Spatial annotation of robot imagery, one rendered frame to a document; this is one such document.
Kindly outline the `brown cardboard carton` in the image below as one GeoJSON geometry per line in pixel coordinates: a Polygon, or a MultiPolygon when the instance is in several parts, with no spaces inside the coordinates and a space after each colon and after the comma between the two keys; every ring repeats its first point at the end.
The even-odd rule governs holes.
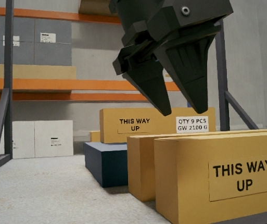
{"type": "Polygon", "coordinates": [[[267,132],[154,139],[156,211],[210,224],[267,211],[267,132]]]}
{"type": "Polygon", "coordinates": [[[260,132],[267,132],[267,129],[128,136],[129,192],[141,202],[156,200],[154,139],[260,132]]]}
{"type": "Polygon", "coordinates": [[[127,142],[128,136],[216,132],[215,108],[197,114],[192,107],[171,108],[163,116],[156,108],[99,110],[100,142],[127,142]]]}
{"type": "Polygon", "coordinates": [[[90,142],[100,142],[100,131],[90,132],[90,142]]]}

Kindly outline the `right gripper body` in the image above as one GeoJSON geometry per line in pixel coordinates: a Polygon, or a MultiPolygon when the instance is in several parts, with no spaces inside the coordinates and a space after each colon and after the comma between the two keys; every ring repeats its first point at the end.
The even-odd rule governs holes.
{"type": "Polygon", "coordinates": [[[163,43],[214,27],[234,12],[230,0],[111,0],[108,7],[125,32],[112,62],[116,75],[156,62],[153,51],[163,43]]]}

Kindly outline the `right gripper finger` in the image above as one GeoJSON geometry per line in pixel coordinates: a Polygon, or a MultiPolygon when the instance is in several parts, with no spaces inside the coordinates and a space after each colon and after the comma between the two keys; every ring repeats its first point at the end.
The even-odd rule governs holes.
{"type": "Polygon", "coordinates": [[[197,114],[208,110],[208,50],[221,28],[220,24],[170,40],[153,51],[197,114]]]}
{"type": "Polygon", "coordinates": [[[128,80],[163,115],[172,113],[163,78],[164,67],[159,61],[127,71],[122,77],[128,80]]]}

